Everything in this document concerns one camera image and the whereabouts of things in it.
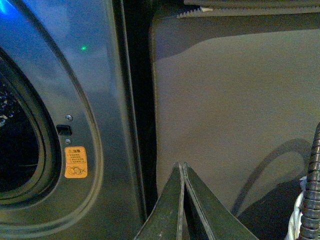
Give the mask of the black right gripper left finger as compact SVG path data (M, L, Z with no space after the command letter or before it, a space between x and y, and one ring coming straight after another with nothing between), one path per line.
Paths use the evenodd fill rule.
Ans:
M136 240L181 240L184 223L185 180L176 162L150 216L134 237Z

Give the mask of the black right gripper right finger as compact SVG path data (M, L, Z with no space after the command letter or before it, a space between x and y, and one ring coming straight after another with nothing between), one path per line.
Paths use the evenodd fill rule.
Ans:
M256 240L188 163L183 165L184 212L191 240Z

